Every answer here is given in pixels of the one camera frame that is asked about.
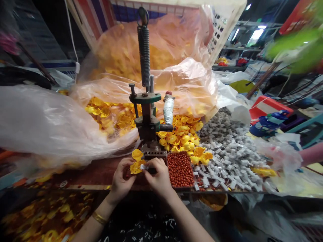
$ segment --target silver tape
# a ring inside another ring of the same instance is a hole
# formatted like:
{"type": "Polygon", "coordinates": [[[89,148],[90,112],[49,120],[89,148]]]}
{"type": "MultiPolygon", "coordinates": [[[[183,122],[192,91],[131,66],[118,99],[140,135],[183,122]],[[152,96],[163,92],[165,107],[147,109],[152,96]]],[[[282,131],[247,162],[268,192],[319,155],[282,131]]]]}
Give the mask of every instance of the silver tape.
{"type": "Polygon", "coordinates": [[[174,97],[170,96],[170,95],[166,95],[164,98],[164,109],[163,109],[163,113],[164,113],[164,120],[165,120],[165,124],[173,124],[173,109],[174,109],[174,97]]]}

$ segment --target blue plastic toy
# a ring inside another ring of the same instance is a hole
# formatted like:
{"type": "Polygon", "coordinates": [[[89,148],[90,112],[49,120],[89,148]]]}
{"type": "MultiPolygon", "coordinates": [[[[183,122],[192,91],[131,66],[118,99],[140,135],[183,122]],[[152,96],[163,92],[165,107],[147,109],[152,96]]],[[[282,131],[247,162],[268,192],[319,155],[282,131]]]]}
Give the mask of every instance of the blue plastic toy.
{"type": "Polygon", "coordinates": [[[257,137],[268,136],[280,127],[280,124],[288,118],[288,114],[289,112],[287,110],[281,110],[279,112],[267,114],[267,116],[261,116],[259,117],[259,121],[251,126],[249,131],[257,137]]]}

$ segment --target hand press machine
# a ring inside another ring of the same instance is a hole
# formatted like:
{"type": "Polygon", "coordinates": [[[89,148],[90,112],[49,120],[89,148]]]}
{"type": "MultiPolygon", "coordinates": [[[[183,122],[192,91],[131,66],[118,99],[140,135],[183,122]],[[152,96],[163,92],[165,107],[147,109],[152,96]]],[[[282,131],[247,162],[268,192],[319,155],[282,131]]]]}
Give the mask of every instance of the hand press machine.
{"type": "Polygon", "coordinates": [[[148,22],[149,15],[147,10],[140,7],[137,11],[141,19],[141,25],[138,23],[137,33],[139,42],[139,55],[141,67],[142,86],[146,88],[144,93],[135,93],[135,85],[129,84],[131,94],[129,100],[134,104],[136,119],[135,124],[138,128],[139,137],[141,140],[141,151],[144,154],[143,159],[150,160],[155,157],[165,157],[166,150],[157,141],[156,132],[165,131],[172,132],[175,130],[173,127],[173,107],[174,97],[171,92],[166,92],[164,101],[164,120],[165,123],[161,124],[156,118],[156,105],[155,102],[161,100],[161,94],[154,93],[154,76],[150,75],[150,50],[149,50],[149,30],[148,22]],[[138,116],[137,104],[141,104],[142,116],[138,116]]]}

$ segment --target tray of red beads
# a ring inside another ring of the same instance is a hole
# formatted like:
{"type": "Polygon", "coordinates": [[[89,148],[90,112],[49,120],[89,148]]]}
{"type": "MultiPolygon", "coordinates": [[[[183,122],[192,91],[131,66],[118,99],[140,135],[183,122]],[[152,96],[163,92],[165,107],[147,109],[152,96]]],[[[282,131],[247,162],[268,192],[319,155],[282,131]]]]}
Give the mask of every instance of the tray of red beads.
{"type": "Polygon", "coordinates": [[[186,151],[168,153],[166,157],[169,180],[174,189],[190,189],[194,187],[194,171],[191,159],[186,151]]]}

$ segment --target workbench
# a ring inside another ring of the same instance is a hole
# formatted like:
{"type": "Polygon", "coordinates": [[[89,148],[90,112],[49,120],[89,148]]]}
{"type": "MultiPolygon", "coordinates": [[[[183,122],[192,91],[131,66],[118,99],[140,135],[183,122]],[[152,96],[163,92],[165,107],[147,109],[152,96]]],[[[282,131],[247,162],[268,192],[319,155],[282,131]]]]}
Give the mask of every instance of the workbench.
{"type": "MultiPolygon", "coordinates": [[[[112,179],[114,172],[118,166],[119,161],[122,158],[110,158],[94,160],[90,165],[88,165],[83,170],[67,170],[62,174],[55,174],[53,178],[44,183],[33,183],[29,185],[22,185],[20,187],[25,187],[29,189],[62,189],[62,190],[109,190],[112,184],[112,179]]],[[[323,175],[323,166],[320,164],[313,164],[308,168],[303,168],[306,172],[317,173],[323,175]]],[[[304,176],[303,173],[298,173],[301,178],[304,176]]],[[[284,182],[284,177],[282,174],[278,174],[274,178],[275,185],[279,188],[280,184],[284,182]]],[[[315,186],[314,184],[307,182],[304,184],[305,189],[297,196],[299,197],[310,197],[310,198],[323,198],[323,186],[315,186]]],[[[143,173],[140,173],[133,184],[132,191],[151,191],[149,184],[147,183],[143,173]]],[[[220,187],[218,189],[207,188],[205,191],[196,191],[192,189],[181,189],[176,188],[179,193],[195,193],[195,194],[268,194],[268,192],[249,192],[247,190],[241,190],[236,188],[232,191],[224,191],[220,187]]]]}

